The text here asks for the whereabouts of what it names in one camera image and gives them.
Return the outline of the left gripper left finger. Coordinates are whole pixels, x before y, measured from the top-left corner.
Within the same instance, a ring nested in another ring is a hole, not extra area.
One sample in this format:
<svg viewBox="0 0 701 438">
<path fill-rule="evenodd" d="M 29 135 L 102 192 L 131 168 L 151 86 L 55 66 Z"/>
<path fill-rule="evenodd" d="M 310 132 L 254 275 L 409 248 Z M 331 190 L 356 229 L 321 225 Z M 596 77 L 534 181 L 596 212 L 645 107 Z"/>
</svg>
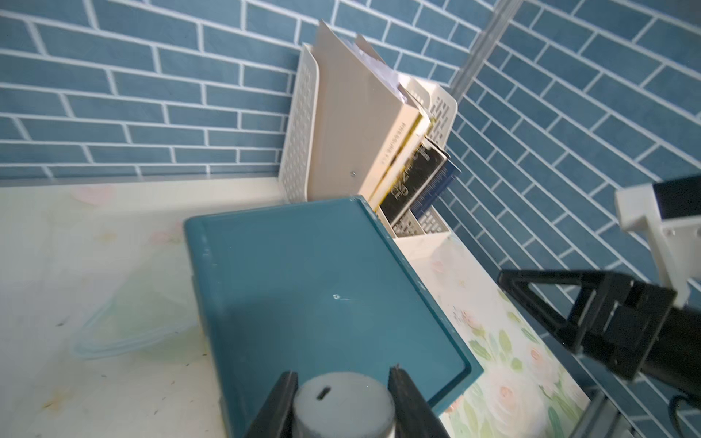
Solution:
<svg viewBox="0 0 701 438">
<path fill-rule="evenodd" d="M 292 438 L 293 404 L 298 390 L 297 372 L 283 372 L 246 431 L 245 438 Z"/>
</svg>

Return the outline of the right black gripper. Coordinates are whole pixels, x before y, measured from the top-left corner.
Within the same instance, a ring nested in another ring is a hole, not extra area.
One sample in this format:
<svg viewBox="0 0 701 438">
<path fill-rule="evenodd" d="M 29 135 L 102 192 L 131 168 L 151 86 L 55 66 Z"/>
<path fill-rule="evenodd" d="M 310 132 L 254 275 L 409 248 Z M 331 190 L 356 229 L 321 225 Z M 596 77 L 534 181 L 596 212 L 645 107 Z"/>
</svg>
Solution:
<svg viewBox="0 0 701 438">
<path fill-rule="evenodd" d="M 700 396 L 700 310 L 675 291 L 613 271 L 504 269 L 498 286 L 572 353 L 628 381 L 639 373 Z M 566 315 L 534 284 L 577 286 Z"/>
</svg>

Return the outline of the white plug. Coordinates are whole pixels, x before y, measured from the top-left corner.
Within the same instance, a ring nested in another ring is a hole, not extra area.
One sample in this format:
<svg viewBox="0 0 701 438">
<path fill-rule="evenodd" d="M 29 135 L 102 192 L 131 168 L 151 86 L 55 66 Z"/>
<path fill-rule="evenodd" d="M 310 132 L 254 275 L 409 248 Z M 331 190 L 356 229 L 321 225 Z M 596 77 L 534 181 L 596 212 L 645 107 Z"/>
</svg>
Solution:
<svg viewBox="0 0 701 438">
<path fill-rule="evenodd" d="M 304 383 L 293 401 L 294 437 L 394 437 L 395 406 L 385 385 L 356 372 Z"/>
</svg>

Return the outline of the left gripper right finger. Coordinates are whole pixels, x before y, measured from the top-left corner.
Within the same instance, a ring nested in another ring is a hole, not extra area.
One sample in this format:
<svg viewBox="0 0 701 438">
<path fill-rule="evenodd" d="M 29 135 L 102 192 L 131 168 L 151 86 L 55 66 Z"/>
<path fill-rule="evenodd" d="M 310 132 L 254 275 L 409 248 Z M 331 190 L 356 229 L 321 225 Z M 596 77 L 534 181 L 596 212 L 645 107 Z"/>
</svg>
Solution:
<svg viewBox="0 0 701 438">
<path fill-rule="evenodd" d="M 394 401 L 396 437 L 449 438 L 406 370 L 390 368 L 388 390 Z"/>
</svg>

